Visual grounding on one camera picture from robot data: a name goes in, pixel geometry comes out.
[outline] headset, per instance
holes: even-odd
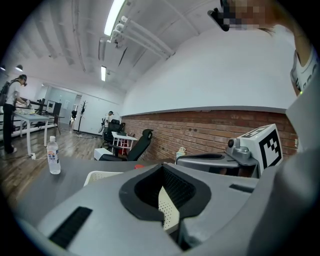
[[[27,86],[27,76],[25,74],[21,74],[19,75],[18,79],[23,79],[24,80],[24,86],[26,87]]]

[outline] office chair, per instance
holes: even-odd
[[[72,110],[72,111],[71,111],[71,118],[72,118],[73,120],[76,120],[77,113],[78,113],[78,111],[75,111],[75,110]]]
[[[152,131],[151,129],[145,129],[142,132],[142,137],[138,140],[138,142],[135,144],[135,146],[130,150],[130,152],[127,155],[127,159],[118,157],[119,150],[122,148],[116,145],[109,144],[108,147],[115,149],[115,155],[110,154],[103,154],[99,161],[115,161],[115,162],[121,162],[121,161],[137,161],[138,158],[145,152],[145,150],[148,148],[148,146],[151,143],[152,139]]]
[[[107,144],[114,142],[114,137],[112,135],[112,132],[119,133],[123,129],[124,125],[120,124],[119,120],[113,119],[108,124],[108,127],[106,127],[103,131],[103,140],[104,143],[102,144],[102,147],[108,147]]]

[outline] white basket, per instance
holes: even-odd
[[[94,181],[108,178],[114,175],[122,174],[122,172],[107,172],[94,170],[88,174],[83,186],[88,185]],[[158,196],[158,209],[164,214],[163,229],[169,234],[176,231],[179,224],[180,213],[171,201],[164,187],[161,188]]]
[[[95,182],[97,180],[108,178],[117,174],[122,174],[122,172],[108,172],[108,171],[99,171],[94,170],[88,174],[88,176],[85,179],[85,183],[83,186],[88,185],[91,182]]]

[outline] gray table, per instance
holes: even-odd
[[[54,207],[83,188],[92,171],[124,173],[133,170],[136,164],[150,166],[173,160],[112,162],[61,157],[60,162],[60,174],[53,175],[48,166],[44,168],[17,204],[16,214],[34,227]]]

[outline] cable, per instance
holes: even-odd
[[[31,157],[31,156],[32,156],[31,154],[26,154],[26,155],[21,155],[21,156],[17,156],[17,157],[7,158],[7,159],[3,158],[2,155],[0,157],[1,157],[1,159],[3,161],[8,161],[8,160],[11,160],[11,159],[19,159],[19,158]]]
[[[72,146],[76,145],[76,144],[80,141],[80,138],[81,138],[81,137],[79,137],[78,140],[77,140],[74,144],[72,144],[71,146],[68,146],[68,147],[65,147],[65,148],[63,148],[63,149],[60,149],[59,152],[61,152],[61,151],[63,151],[63,150],[66,150],[66,149],[68,149],[68,148],[71,148]]]
[[[38,158],[38,159],[34,159],[35,161],[41,160],[41,159],[47,159],[47,157],[42,157],[42,158]]]
[[[98,138],[98,136],[92,136],[92,137],[80,137],[81,139],[95,139]]]

